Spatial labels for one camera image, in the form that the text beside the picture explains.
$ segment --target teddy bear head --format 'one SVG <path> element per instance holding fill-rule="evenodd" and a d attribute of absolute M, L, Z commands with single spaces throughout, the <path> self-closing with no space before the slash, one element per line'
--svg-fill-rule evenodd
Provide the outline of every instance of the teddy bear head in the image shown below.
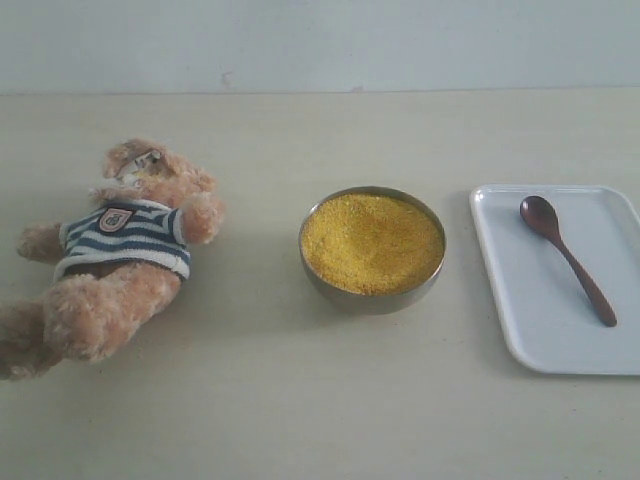
<path fill-rule="evenodd" d="M 183 155 L 149 140 L 134 138 L 108 150 L 103 181 L 92 189 L 96 203 L 151 200 L 179 207 L 197 193 L 212 193 L 216 179 Z"/>

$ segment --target spoon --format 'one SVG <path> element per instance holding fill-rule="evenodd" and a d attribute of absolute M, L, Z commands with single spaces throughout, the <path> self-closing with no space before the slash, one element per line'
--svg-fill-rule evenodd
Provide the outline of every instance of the spoon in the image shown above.
<path fill-rule="evenodd" d="M 549 240 L 564 255 L 598 313 L 600 321 L 607 327 L 615 327 L 618 321 L 611 305 L 562 240 L 558 216 L 551 204 L 536 195 L 527 197 L 520 204 L 520 216 L 534 232 Z"/>

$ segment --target embroidered badge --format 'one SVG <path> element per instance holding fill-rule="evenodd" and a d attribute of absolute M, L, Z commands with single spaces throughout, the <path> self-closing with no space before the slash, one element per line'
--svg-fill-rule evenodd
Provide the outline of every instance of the embroidered badge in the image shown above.
<path fill-rule="evenodd" d="M 110 208 L 100 217 L 100 230 L 105 233 L 114 233 L 127 224 L 133 212 L 121 208 Z"/>

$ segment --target bowl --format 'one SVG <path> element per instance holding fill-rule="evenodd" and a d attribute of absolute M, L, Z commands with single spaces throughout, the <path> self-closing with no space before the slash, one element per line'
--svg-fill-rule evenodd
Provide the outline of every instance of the bowl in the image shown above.
<path fill-rule="evenodd" d="M 433 226 L 435 226 L 435 229 L 439 233 L 440 239 L 442 241 L 442 254 L 437 263 L 437 268 L 435 268 L 433 273 L 418 285 L 414 285 L 406 290 L 393 293 L 354 292 L 343 287 L 339 287 L 335 283 L 330 283 L 325 278 L 323 278 L 312 267 L 311 263 L 305 256 L 305 249 L 303 246 L 303 235 L 305 232 L 305 227 L 308 224 L 309 220 L 318 212 L 318 210 L 323 205 L 333 199 L 348 194 L 368 194 L 400 200 L 414 206 L 429 220 L 431 220 L 431 223 L 433 224 Z M 298 234 L 298 248 L 300 251 L 302 265 L 307 277 L 314 285 L 314 287 L 322 296 L 328 299 L 339 309 L 350 313 L 364 315 L 386 315 L 394 313 L 422 299 L 431 289 L 431 287 L 433 287 L 438 276 L 440 275 L 440 271 L 442 270 L 442 265 L 444 263 L 446 247 L 447 243 L 444 228 L 442 226 L 442 223 L 440 222 L 440 219 L 433 212 L 433 210 L 431 210 L 423 202 L 409 195 L 408 193 L 393 188 L 379 186 L 352 187 L 328 195 L 311 208 L 309 213 L 304 218 Z"/>

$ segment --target bowl rim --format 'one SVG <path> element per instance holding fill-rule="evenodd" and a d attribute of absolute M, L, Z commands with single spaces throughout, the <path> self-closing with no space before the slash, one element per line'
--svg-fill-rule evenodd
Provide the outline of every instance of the bowl rim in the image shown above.
<path fill-rule="evenodd" d="M 442 256 L 440 258 L 440 262 L 438 263 L 438 267 L 434 270 L 434 272 L 427 278 L 425 279 L 423 282 L 420 282 L 418 285 L 416 285 L 415 287 L 412 287 L 408 290 L 403 290 L 402 292 L 396 292 L 396 293 L 382 293 L 382 294 L 377 294 L 377 295 L 369 295 L 366 293 L 358 293 L 358 292 L 352 292 L 350 290 L 345 290 L 344 288 L 340 288 L 337 285 L 334 285 L 333 283 L 328 282 L 327 280 L 325 280 L 324 278 L 322 278 L 320 276 L 320 274 L 315 270 L 315 268 L 313 268 L 309 262 L 307 261 L 307 257 L 304 254 L 304 249 L 302 247 L 302 234 L 304 232 L 304 228 L 307 225 L 307 222 L 309 221 L 309 219 L 318 211 L 318 209 L 320 207 L 322 207 L 325 203 L 335 199 L 335 198 L 339 198 L 351 193 L 364 193 L 364 194 L 372 194 L 372 195 L 381 195 L 381 196 L 386 196 L 389 198 L 395 198 L 398 200 L 403 200 L 403 201 L 407 201 L 408 203 L 412 204 L 413 206 L 419 208 L 422 213 L 426 214 L 429 219 L 435 223 L 436 228 L 438 229 L 438 232 L 440 233 L 440 236 L 442 237 Z M 304 216 L 304 219 L 302 220 L 302 224 L 300 225 L 300 229 L 298 230 L 298 250 L 300 252 L 300 257 L 302 258 L 302 261 L 305 264 L 305 267 L 313 273 L 313 275 L 322 283 L 324 283 L 325 285 L 336 289 L 339 292 L 342 292 L 344 294 L 347 295 L 352 295 L 354 297 L 358 297 L 358 298 L 396 298 L 396 297 L 403 297 L 406 295 L 410 295 L 413 292 L 416 292 L 418 290 L 420 290 L 422 287 L 424 287 L 425 284 L 428 284 L 429 282 L 431 282 L 433 279 L 435 279 L 436 277 L 438 277 L 438 275 L 440 274 L 440 271 L 442 270 L 442 266 L 444 265 L 444 260 L 447 254 L 447 235 L 444 229 L 444 225 L 442 224 L 442 221 L 440 220 L 440 217 L 426 204 L 424 203 L 422 200 L 420 200 L 419 198 L 411 195 L 410 193 L 407 193 L 403 190 L 398 190 L 396 188 L 392 188 L 392 187 L 383 187 L 383 186 L 379 186 L 379 185 L 361 185 L 361 186 L 354 186 L 354 187 L 348 187 L 348 188 L 344 188 L 342 190 L 337 190 L 333 193 L 330 193 L 329 195 L 326 195 L 324 198 L 320 199 L 315 205 L 313 205 L 313 207 L 311 207 L 309 209 L 309 211 L 307 212 L 307 214 Z"/>

